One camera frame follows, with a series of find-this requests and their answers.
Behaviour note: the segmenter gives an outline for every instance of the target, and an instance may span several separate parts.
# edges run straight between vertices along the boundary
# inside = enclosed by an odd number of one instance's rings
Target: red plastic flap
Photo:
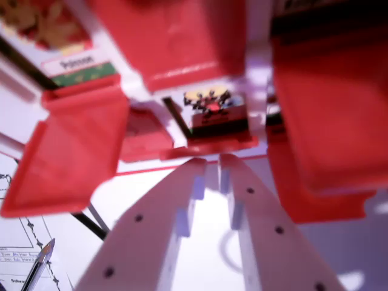
[[[150,90],[244,71],[242,0],[89,0]]]
[[[114,85],[97,80],[48,93],[52,114],[25,148],[2,216],[79,212],[94,189],[116,173],[128,99],[119,78],[109,80]]]
[[[158,159],[161,151],[172,148],[172,138],[151,111],[130,109],[121,160],[135,162]]]
[[[388,40],[275,62],[295,159],[314,191],[388,185]]]
[[[365,217],[364,203],[375,191],[319,196],[303,184],[287,141],[270,142],[267,154],[280,202],[295,223]]]

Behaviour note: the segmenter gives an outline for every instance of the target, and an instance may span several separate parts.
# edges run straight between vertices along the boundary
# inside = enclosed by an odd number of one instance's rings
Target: paper sheet
[[[0,154],[0,207],[16,168],[13,159]],[[0,283],[6,291],[21,290],[36,256],[51,239],[41,216],[16,219],[0,217]],[[34,290],[72,290],[55,247]]]

